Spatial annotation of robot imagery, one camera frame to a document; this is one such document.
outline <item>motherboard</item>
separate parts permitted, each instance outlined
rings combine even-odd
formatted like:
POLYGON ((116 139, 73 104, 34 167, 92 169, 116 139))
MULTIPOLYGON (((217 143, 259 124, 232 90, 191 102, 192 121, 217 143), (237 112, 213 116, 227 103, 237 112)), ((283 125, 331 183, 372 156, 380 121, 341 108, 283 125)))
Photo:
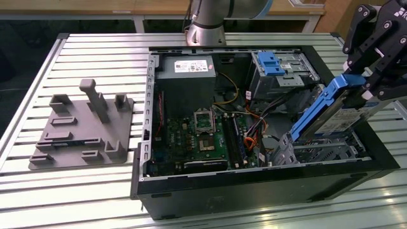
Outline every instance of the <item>motherboard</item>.
POLYGON ((199 110, 193 116, 167 119, 165 133, 155 138, 148 173, 171 176, 257 167, 257 157, 243 145, 241 115, 199 110))

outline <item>gray plastic holder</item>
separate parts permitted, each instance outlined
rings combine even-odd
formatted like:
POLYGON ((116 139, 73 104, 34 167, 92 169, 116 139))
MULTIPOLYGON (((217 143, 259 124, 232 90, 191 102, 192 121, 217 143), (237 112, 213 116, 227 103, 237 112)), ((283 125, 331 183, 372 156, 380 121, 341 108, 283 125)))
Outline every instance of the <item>gray plastic holder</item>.
POLYGON ((127 161, 133 100, 124 94, 104 99, 94 80, 81 80, 89 100, 52 96, 52 113, 29 158, 28 168, 49 169, 124 163, 127 161))

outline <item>blue plastic latch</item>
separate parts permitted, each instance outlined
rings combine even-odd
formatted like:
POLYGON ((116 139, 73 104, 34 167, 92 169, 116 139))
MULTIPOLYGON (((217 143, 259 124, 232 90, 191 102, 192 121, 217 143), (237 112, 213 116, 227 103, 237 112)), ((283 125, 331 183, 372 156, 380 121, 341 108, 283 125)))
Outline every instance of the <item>blue plastic latch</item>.
POLYGON ((285 70, 280 67, 279 59, 272 52, 259 52, 259 63, 264 68, 265 75, 284 75, 285 70))

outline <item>wooden surface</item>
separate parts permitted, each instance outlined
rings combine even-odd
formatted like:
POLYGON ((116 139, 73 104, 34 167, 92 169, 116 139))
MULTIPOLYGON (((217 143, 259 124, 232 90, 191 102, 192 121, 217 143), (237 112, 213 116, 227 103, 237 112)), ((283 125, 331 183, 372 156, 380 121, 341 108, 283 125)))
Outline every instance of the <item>wooden surface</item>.
POLYGON ((327 0, 325 15, 313 32, 337 32, 345 39, 356 7, 360 4, 383 5, 388 0, 327 0))
MULTIPOLYGON (((0 13, 185 14, 188 0, 0 0, 0 13)), ((324 9, 292 7, 273 0, 269 15, 323 15, 324 9)))

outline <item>sticker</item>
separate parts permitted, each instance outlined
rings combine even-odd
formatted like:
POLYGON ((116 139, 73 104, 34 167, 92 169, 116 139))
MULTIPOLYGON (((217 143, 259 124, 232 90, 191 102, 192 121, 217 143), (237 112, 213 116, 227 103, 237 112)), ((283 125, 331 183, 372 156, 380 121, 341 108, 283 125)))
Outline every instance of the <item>sticker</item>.
POLYGON ((113 10, 112 12, 113 13, 131 13, 131 11, 128 11, 128 10, 113 10))
POLYGON ((353 108, 341 108, 317 129, 315 134, 328 136, 332 133, 345 131, 360 119, 360 115, 372 109, 377 104, 377 102, 367 103, 359 110, 353 108))
POLYGON ((261 153, 259 153, 259 159, 265 162, 265 156, 261 153))
POLYGON ((207 72, 207 71, 208 71, 208 65, 205 60, 175 61, 176 73, 196 73, 196 72, 207 72))
POLYGON ((251 100, 252 99, 252 92, 245 91, 245 99, 251 100))
POLYGON ((281 68, 291 69, 291 65, 289 64, 281 64, 280 66, 281 66, 281 68))

